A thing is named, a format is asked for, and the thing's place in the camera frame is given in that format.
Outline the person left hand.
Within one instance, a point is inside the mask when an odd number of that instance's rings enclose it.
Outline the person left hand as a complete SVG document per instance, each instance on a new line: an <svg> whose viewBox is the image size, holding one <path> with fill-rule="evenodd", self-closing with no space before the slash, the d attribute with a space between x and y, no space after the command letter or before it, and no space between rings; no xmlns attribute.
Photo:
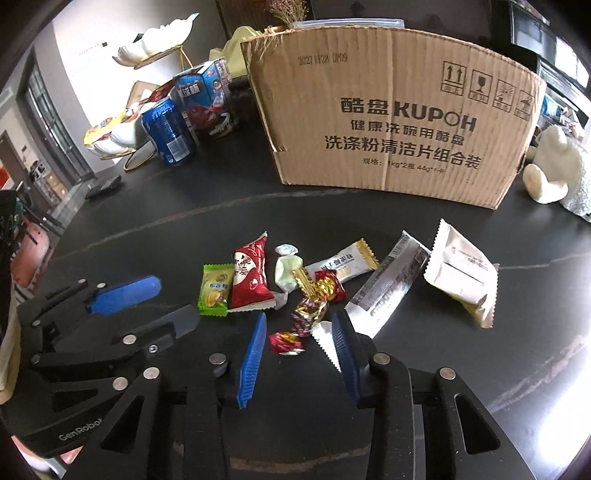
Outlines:
<svg viewBox="0 0 591 480"><path fill-rule="evenodd" d="M17 447L18 451L23 455L27 462L33 462L34 464L40 464L43 462L47 464L49 461L59 461L64 465L71 465L76 457L82 451L82 446L70 449L60 454L50 455L46 452L41 452L38 449L32 449L26 446L17 436L12 435L11 440Z"/></svg>

